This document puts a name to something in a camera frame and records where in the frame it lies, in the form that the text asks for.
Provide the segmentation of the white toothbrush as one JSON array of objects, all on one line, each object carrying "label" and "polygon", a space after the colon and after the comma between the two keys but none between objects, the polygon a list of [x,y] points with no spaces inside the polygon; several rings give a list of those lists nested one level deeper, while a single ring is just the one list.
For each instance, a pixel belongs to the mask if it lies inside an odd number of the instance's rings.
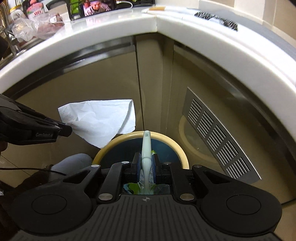
[{"label": "white toothbrush", "polygon": [[151,133],[144,131],[142,139],[142,152],[140,158],[139,185],[140,194],[152,195],[152,185],[154,184],[152,171],[152,147]]}]

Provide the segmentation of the white paper towel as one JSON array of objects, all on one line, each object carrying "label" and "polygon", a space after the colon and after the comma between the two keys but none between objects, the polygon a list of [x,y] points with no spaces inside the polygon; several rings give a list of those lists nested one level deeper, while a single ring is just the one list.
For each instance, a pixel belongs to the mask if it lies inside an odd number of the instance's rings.
[{"label": "white paper towel", "polygon": [[58,108],[63,123],[89,144],[105,147],[116,135],[135,130],[135,109],[131,99],[89,100]]}]

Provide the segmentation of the beige round trash bin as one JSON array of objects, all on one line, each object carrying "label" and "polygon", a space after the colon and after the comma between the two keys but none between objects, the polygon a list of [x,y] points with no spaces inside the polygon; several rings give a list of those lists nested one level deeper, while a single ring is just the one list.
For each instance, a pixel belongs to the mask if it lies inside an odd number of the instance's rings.
[{"label": "beige round trash bin", "polygon": [[98,200],[116,202],[121,196],[170,196],[190,202],[195,195],[189,183],[186,154],[171,138],[142,131],[121,135],[96,155],[99,165]]}]

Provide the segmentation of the grey vent grille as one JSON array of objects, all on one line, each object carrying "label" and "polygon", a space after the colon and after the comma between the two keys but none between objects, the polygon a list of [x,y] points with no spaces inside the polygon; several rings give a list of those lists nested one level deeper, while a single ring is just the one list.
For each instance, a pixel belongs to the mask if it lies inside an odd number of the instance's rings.
[{"label": "grey vent grille", "polygon": [[240,145],[190,88],[186,91],[183,115],[227,176],[248,184],[261,180]]}]

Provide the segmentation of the stainless steel sink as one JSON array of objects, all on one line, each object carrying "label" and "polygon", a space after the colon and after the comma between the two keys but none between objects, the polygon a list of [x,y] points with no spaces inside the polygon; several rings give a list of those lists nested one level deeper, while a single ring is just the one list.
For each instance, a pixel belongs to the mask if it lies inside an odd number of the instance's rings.
[{"label": "stainless steel sink", "polygon": [[8,63],[11,63],[11,61],[15,60],[29,49],[44,42],[44,40],[39,38],[33,38],[29,42],[21,43],[19,43],[14,37],[11,39],[11,41],[8,39],[8,37],[1,37],[1,40],[8,44],[8,48],[1,57],[1,69],[3,69],[4,66],[8,65]]}]

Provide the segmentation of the plastic bag with meat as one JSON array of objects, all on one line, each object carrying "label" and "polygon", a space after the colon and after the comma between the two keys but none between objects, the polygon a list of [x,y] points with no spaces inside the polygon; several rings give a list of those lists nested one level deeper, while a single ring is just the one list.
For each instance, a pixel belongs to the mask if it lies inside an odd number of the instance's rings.
[{"label": "plastic bag with meat", "polygon": [[62,27],[64,27],[64,21],[58,13],[45,13],[33,20],[17,18],[11,31],[19,42],[29,42],[33,38],[46,40],[54,36]]}]

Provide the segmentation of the pink soap pump bottle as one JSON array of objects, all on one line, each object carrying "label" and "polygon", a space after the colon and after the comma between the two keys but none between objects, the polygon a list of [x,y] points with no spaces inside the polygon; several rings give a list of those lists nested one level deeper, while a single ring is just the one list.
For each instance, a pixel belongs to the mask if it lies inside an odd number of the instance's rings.
[{"label": "pink soap pump bottle", "polygon": [[30,0],[29,4],[30,5],[26,9],[29,20],[34,20],[45,13],[44,5],[37,0]]}]

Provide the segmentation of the green yellow-cap bottle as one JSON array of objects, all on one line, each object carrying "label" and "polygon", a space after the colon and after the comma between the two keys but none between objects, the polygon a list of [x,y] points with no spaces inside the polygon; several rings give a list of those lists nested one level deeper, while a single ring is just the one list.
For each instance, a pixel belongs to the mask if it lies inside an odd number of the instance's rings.
[{"label": "green yellow-cap bottle", "polygon": [[80,0],[70,0],[70,12],[72,15],[79,15]]}]

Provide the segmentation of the smartphone with lit screen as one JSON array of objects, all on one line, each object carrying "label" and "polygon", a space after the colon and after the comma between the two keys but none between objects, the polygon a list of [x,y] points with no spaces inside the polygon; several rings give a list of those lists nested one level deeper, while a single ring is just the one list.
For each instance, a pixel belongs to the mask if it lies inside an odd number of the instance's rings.
[{"label": "smartphone with lit screen", "polygon": [[81,1],[80,2],[80,13],[81,16],[92,16],[100,13],[105,13],[107,11],[112,11],[116,9],[115,1]]}]

